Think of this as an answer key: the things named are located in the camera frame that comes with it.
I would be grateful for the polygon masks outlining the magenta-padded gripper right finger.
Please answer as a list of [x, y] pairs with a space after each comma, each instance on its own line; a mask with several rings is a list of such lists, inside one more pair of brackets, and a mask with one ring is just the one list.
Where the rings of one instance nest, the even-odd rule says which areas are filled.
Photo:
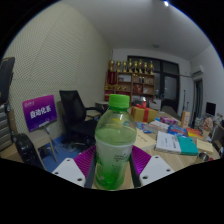
[[151, 156], [136, 146], [132, 149], [129, 162], [135, 188], [146, 186], [174, 173], [159, 155]]

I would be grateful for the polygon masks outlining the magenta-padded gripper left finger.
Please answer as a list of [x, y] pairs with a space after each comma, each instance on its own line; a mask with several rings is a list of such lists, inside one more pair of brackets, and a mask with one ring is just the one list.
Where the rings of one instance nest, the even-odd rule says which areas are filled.
[[53, 174], [84, 188], [92, 188], [96, 166], [96, 147], [75, 158], [65, 158]]

